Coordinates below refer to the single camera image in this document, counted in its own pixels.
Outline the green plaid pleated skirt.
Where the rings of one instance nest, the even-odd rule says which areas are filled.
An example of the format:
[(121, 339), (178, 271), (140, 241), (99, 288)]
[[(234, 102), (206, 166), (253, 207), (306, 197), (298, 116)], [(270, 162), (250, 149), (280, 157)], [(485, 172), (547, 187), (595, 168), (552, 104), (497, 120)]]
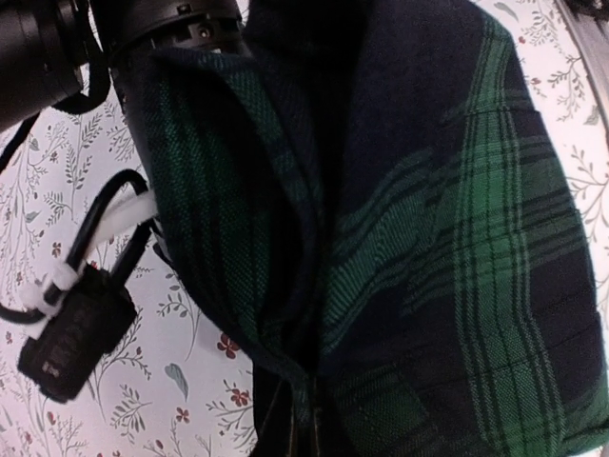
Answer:
[(574, 456), (608, 440), (580, 214), (510, 33), (468, 1), (254, 1), (160, 60), (227, 147), (153, 181), (187, 293), (253, 364), (257, 456)]

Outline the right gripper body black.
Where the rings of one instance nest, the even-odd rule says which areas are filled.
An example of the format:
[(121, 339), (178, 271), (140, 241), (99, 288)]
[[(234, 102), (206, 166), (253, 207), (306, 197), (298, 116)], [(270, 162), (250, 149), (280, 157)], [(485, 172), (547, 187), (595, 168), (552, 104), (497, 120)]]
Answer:
[(247, 54), (235, 1), (94, 1), (92, 13), (134, 147), (147, 174), (144, 80), (155, 50), (185, 48)]

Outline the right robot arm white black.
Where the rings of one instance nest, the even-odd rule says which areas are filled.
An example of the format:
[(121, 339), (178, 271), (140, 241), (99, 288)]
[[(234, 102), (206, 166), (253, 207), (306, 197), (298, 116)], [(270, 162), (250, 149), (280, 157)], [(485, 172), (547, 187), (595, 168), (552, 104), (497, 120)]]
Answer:
[(227, 147), (228, 108), (169, 101), (163, 56), (243, 54), (243, 18), (233, 1), (5, 1), (1, 5), (1, 126), (15, 128), (2, 160), (40, 112), (96, 109), (115, 91), (145, 169), (162, 191), (162, 165), (177, 148)]

